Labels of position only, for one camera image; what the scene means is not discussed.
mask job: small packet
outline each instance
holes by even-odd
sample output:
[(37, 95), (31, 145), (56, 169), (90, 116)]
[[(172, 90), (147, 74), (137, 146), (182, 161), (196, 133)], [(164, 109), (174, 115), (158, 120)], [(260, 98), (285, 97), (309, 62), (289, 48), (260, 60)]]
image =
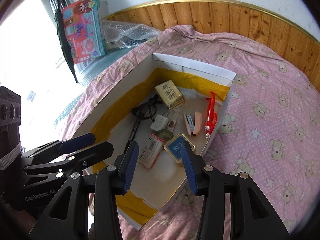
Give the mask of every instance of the small packet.
[(169, 111), (186, 101), (172, 80), (156, 86), (155, 90)]
[(164, 140), (153, 133), (150, 134), (149, 139), (139, 156), (139, 162), (148, 169), (151, 169), (159, 157), (159, 154), (162, 152), (164, 144)]

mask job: wooden headboard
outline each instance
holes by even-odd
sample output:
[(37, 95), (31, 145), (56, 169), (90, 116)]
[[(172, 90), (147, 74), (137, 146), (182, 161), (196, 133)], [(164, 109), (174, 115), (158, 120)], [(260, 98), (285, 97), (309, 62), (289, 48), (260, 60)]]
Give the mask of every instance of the wooden headboard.
[(234, 0), (159, 0), (116, 12), (107, 20), (159, 30), (191, 24), (201, 33), (230, 32), (258, 41), (303, 71), (320, 91), (320, 43), (310, 33), (261, 7)]

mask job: toy box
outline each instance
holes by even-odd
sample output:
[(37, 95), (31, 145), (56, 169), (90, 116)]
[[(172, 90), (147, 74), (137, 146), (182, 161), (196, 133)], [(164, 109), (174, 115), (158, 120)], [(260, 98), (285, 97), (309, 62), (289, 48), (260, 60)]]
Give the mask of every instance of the toy box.
[(99, 0), (79, 0), (62, 10), (75, 64), (107, 53)]

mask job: red toy figure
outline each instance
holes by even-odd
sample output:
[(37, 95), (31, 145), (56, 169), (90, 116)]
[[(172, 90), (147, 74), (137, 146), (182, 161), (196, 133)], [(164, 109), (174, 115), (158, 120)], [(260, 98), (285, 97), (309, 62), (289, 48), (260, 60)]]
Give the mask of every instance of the red toy figure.
[(216, 104), (216, 98), (215, 93), (210, 91), (210, 94), (212, 95), (211, 98), (206, 98), (206, 100), (209, 101), (208, 109), (207, 109), (207, 121), (205, 123), (204, 130), (206, 132), (205, 137), (209, 139), (210, 135), (212, 134), (212, 131), (217, 123), (217, 113), (214, 112), (214, 105)]

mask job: gold trim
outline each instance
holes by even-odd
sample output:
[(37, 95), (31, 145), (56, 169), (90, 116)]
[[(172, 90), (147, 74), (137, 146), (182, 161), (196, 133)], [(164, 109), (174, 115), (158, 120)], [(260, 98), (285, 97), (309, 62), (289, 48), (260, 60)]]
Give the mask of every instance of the gold trim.
[(305, 29), (303, 29), (302, 27), (300, 27), (299, 25), (297, 25), (296, 23), (292, 22), (291, 20), (281, 16), (280, 14), (277, 14), (275, 12), (272, 12), (268, 9), (264, 9), (260, 6), (257, 5), (253, 5), (250, 3), (245, 3), (245, 2), (240, 2), (240, 1), (236, 1), (236, 0), (158, 0), (158, 1), (153, 1), (153, 2), (147, 2), (147, 3), (142, 3), (139, 5), (135, 5), (135, 6), (131, 6), (127, 9), (115, 12), (107, 17), (105, 17), (105, 20), (108, 20), (109, 18), (124, 13), (124, 12), (128, 12), (131, 10), (136, 10), (139, 8), (143, 8), (143, 7), (147, 7), (147, 6), (152, 6), (152, 5), (158, 5), (158, 4), (164, 4), (164, 3), (176, 3), (176, 2), (218, 2), (218, 3), (227, 3), (227, 4), (234, 4), (234, 5), (239, 5), (239, 6), (243, 6), (249, 9), (254, 9), (260, 12), (263, 12), (265, 14), (271, 15), (272, 17), (275, 17), (279, 20), (284, 21), (285, 23), (297, 28), (299, 31), (301, 31), (302, 33), (304, 33), (306, 36), (308, 36), (310, 39), (312, 39), (317, 45), (320, 46), (320, 41), (318, 41), (313, 35), (311, 35), (309, 32), (307, 32)]

